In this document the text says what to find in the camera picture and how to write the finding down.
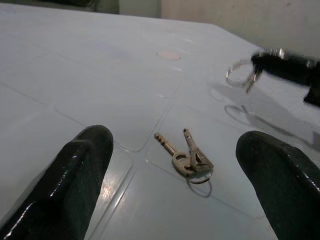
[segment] key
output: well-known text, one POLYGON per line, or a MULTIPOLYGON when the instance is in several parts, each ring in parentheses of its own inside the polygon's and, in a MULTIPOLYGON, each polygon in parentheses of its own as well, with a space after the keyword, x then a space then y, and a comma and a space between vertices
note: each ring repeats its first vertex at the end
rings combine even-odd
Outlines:
POLYGON ((175 170, 185 178, 191 178, 197 174, 190 166, 190 157, 184 152, 177 151, 160 133, 155 133, 154 138, 171 154, 172 164, 175 170))
POLYGON ((214 165, 206 155, 197 147, 191 133, 188 129, 183 130, 185 140, 190 149, 190 165, 197 172, 213 171, 214 165))

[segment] table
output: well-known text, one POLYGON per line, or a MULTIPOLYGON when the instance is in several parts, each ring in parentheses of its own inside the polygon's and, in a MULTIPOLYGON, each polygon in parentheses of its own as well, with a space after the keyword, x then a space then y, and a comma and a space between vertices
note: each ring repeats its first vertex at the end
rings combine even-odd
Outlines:
POLYGON ((237 140, 260 130, 320 166, 320 111, 303 104, 308 89, 266 74, 249 95, 226 85, 257 49, 212 24, 0 4, 0 218, 65 143, 102 124, 114 153, 85 239, 277 239, 237 140), (215 165, 209 183, 189 187, 153 138, 187 152, 183 128, 215 165))

